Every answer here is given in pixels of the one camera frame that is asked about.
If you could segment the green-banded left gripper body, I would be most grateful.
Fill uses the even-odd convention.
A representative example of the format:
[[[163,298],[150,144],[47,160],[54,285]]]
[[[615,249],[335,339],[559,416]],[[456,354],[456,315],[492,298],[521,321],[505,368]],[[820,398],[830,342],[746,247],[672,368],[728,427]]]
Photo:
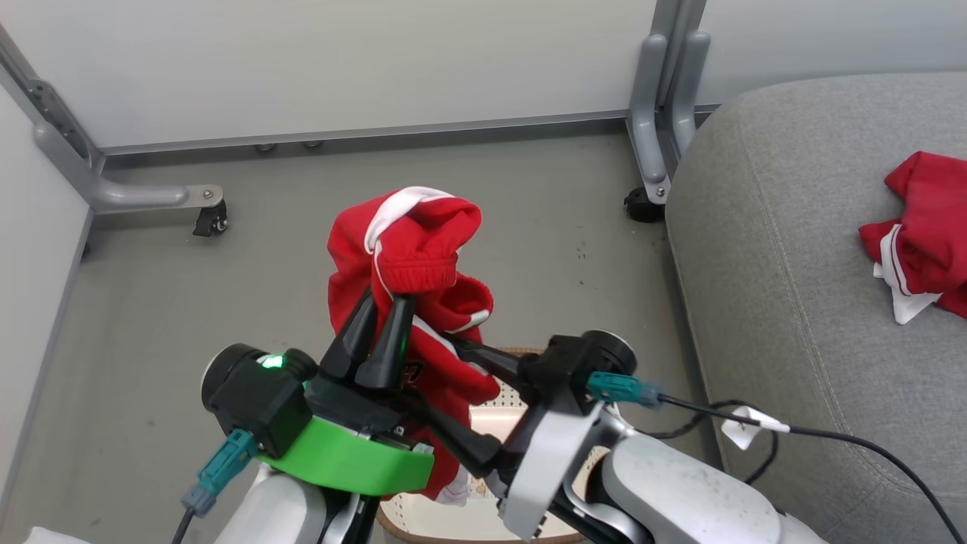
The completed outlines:
[[[428,484],[434,448],[405,437],[401,414],[384,398],[325,374],[305,383],[304,398],[310,422],[286,453],[262,451],[258,461],[308,484],[376,498]]]

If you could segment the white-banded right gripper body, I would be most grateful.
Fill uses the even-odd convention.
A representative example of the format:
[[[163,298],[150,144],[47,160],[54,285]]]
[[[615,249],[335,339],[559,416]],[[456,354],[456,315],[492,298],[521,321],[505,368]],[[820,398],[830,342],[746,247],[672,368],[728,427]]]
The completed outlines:
[[[587,393],[583,363],[523,361],[518,391],[529,407],[505,442],[501,479],[508,489],[499,504],[504,526],[523,541],[539,536],[552,515],[587,540],[604,542],[607,527],[574,491],[574,480],[597,447],[605,405]]]

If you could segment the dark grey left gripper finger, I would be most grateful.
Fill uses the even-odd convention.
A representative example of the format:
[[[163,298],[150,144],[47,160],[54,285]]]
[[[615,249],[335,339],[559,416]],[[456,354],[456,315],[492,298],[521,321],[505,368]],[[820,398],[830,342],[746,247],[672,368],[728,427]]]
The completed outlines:
[[[412,296],[394,296],[369,358],[356,371],[356,385],[378,391],[402,387],[415,307]]]
[[[372,290],[365,288],[348,319],[320,361],[320,372],[333,379],[354,379],[369,358],[378,324]]]

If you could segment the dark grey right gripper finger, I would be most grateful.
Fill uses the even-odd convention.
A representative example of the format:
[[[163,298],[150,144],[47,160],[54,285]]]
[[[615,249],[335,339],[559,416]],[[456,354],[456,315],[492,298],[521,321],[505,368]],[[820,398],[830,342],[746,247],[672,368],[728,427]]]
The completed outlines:
[[[421,393],[411,392],[411,414],[452,453],[474,478],[485,478],[498,467],[503,442],[480,434],[432,406]]]
[[[523,367],[531,361],[530,352],[501,351],[501,349],[474,343],[469,340],[453,340],[457,356],[464,362],[479,366],[495,379],[501,380],[511,387],[529,387]]]

